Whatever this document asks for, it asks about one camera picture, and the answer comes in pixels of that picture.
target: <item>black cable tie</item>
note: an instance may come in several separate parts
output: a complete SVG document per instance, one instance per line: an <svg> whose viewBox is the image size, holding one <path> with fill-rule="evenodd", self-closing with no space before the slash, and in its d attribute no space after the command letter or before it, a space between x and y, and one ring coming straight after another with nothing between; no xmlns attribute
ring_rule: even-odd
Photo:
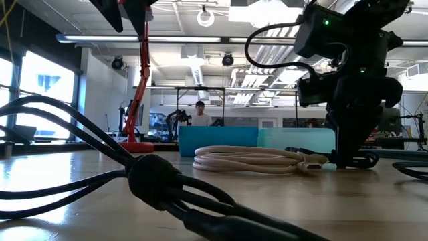
<svg viewBox="0 0 428 241"><path fill-rule="evenodd" d="M174 176L181 172L158 155L138 157L128 174L129 188L136 197L153 208L164 211L160 205L166 187L183 188Z"/></svg>

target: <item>yellow wire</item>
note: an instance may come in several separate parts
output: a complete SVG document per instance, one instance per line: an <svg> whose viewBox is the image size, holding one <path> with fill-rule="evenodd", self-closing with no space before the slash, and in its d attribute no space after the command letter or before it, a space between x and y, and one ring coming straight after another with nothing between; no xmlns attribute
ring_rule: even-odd
<svg viewBox="0 0 428 241"><path fill-rule="evenodd" d="M0 27L6 22L7 17L9 17L9 14L11 14L13 8L15 8L15 5L16 5L16 0L13 1L11 8L9 8L9 10L6 12L6 2L5 0L3 0L3 8L4 8L3 13L5 15L3 16L3 19L1 19L0 21Z"/></svg>
<svg viewBox="0 0 428 241"><path fill-rule="evenodd" d="M5 16L0 21L0 27L3 25L3 23L5 24L5 27L6 27L6 36L7 36L7 45L9 46L9 51L10 51L10 54L11 54L11 62L12 62L12 66L13 66L13 72L15 74L15 80L17 81L18 73L17 73L17 70L15 68L15 61L13 60L13 50L12 50L11 34L9 32L9 24L7 22L7 17L12 12L13 8L15 7L15 5L16 5L16 0L13 1L12 6L9 8L9 11L6 12L6 2L5 2L5 0L3 0L3 14Z"/></svg>

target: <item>desk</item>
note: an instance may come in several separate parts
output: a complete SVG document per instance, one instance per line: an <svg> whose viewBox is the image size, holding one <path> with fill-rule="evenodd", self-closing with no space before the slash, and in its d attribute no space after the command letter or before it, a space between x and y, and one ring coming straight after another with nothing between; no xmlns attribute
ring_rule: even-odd
<svg viewBox="0 0 428 241"><path fill-rule="evenodd" d="M193 170L192 159L181 159L178 153L158 154L184 174L220 187L240 203L331 240L426 240L428 236L428 185L402 175L389 159L381 159L373 170L325 171L304 177L209 173ZM119 168L93 150L13 157L0 161L0 189L40 189ZM0 206L18 210L59 198L1 201ZM168 213L136 199L125 179L58 210L26 220L0 221L0 239L203 240Z"/></svg>

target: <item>computer monitor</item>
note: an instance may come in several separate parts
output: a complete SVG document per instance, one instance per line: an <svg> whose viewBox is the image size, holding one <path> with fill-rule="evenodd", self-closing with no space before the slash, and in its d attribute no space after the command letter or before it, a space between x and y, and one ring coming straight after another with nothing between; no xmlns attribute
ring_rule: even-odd
<svg viewBox="0 0 428 241"><path fill-rule="evenodd" d="M395 132L397 134L402 132L400 110L385 108L384 102L381 104L381 107L383 107L383 116L378 124L378 131Z"/></svg>

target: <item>ceiling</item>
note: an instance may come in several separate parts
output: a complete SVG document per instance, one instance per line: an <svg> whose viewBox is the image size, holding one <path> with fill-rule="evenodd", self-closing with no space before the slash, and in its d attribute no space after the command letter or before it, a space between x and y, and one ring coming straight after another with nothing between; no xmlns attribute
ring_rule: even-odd
<svg viewBox="0 0 428 241"><path fill-rule="evenodd" d="M327 7L334 0L319 0L319 4ZM428 11L428 1L413 0L414 8L418 11ZM61 31L76 35L135 35L128 20L123 19L124 31L116 33L96 8L85 0L18 0L26 9ZM153 8L154 20L150 23L151 35L190 35L190 36L236 36L247 37L253 33L250 23L229 22L227 15L231 0L216 0L216 7L207 9L219 11L215 14L215 21L210 27L202 27L197 23L198 10L201 7L184 6L165 3L155 3ZM403 39L428 39L426 22L428 15L411 13L385 27L387 31L394 31ZM191 75L188 66L180 63L181 44L151 44L150 56L154 69L153 78L156 83L163 80L184 80ZM138 64L138 44L98 44L90 46L95 55L104 56L112 60L114 56L124 56L131 66ZM251 46L250 54L255 57L260 46ZM232 67L223 67L221 64L225 52L230 52L235 58L234 65L248 65L243 53L243 45L205 44L203 46L205 65L201 66L204 76L231 76ZM315 64L320 58L301 60ZM389 53L388 59L392 66L408 66L417 60L428 60L428 48L399 48ZM391 72L402 71L402 68L391 68Z"/></svg>

